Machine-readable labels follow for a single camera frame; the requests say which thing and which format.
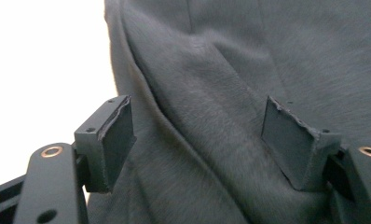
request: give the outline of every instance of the gray fabric cover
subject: gray fabric cover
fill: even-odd
[[[371,0],[106,0],[138,140],[90,223],[331,223],[260,138],[267,96],[371,146]]]

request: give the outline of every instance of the white background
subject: white background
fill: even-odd
[[[0,184],[116,95],[103,0],[0,1]]]

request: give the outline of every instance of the dark gray fabric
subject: dark gray fabric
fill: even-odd
[[[330,223],[260,138],[267,96],[371,146],[371,0],[106,0],[133,147],[91,223]]]

